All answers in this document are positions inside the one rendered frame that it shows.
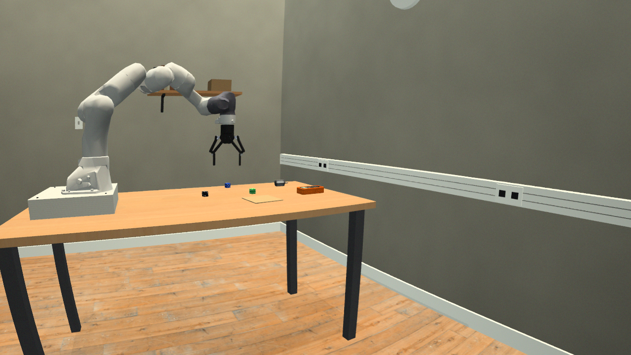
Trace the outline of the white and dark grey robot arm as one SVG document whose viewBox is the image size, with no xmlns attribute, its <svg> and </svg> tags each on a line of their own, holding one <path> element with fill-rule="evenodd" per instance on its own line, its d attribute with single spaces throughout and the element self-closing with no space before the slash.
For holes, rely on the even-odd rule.
<svg viewBox="0 0 631 355">
<path fill-rule="evenodd" d="M 82 158 L 77 161 L 79 167 L 66 180 L 66 189 L 62 189 L 62 195 L 97 194 L 113 190 L 109 173 L 108 131 L 114 107 L 137 88 L 144 94 L 152 94 L 167 86 L 182 94 L 199 114 L 221 113 L 215 124 L 235 123 L 235 94 L 232 92 L 203 98 L 193 90 L 194 76 L 183 67 L 168 63 L 165 67 L 145 71 L 141 64 L 134 63 L 109 79 L 77 108 L 77 116 L 85 123 Z"/>
</svg>

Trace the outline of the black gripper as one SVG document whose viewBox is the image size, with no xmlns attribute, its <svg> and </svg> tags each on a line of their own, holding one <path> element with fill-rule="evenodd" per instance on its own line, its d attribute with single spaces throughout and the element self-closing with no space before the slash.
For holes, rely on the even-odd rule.
<svg viewBox="0 0 631 355">
<path fill-rule="evenodd" d="M 218 139 L 221 139 L 221 142 L 219 142 L 218 146 L 213 150 L 215 143 L 217 142 Z M 240 148 L 242 149 L 242 151 L 238 148 L 238 146 L 234 143 L 234 139 L 238 140 L 238 143 L 240 145 Z M 234 145 L 235 149 L 238 150 L 239 152 L 239 166 L 241 165 L 241 156 L 243 155 L 243 152 L 245 152 L 243 145 L 240 141 L 240 136 L 235 136 L 234 135 L 234 124 L 221 124 L 221 133 L 220 136 L 215 136 L 214 142 L 209 150 L 209 152 L 211 152 L 211 155 L 213 156 L 213 165 L 215 165 L 215 151 L 217 151 L 219 149 L 219 147 L 221 146 L 221 144 L 226 144 L 226 143 L 231 143 Z"/>
</svg>

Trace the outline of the tan textured mat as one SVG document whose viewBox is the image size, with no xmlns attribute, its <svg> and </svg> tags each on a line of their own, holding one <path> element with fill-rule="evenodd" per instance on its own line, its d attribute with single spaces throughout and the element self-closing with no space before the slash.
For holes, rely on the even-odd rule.
<svg viewBox="0 0 631 355">
<path fill-rule="evenodd" d="M 254 204 L 263 204 L 267 202 L 283 201 L 283 199 L 279 199 L 277 197 L 270 196 L 270 195 L 248 196 L 248 197 L 243 197 L 242 199 L 250 201 Z"/>
</svg>

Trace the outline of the orange digital multimeter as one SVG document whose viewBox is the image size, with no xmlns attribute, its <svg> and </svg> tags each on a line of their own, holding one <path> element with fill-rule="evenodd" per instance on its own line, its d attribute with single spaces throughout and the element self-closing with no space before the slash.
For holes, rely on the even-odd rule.
<svg viewBox="0 0 631 355">
<path fill-rule="evenodd" d="M 297 193 L 300 195 L 324 193 L 324 187 L 319 185 L 297 187 Z"/>
</svg>

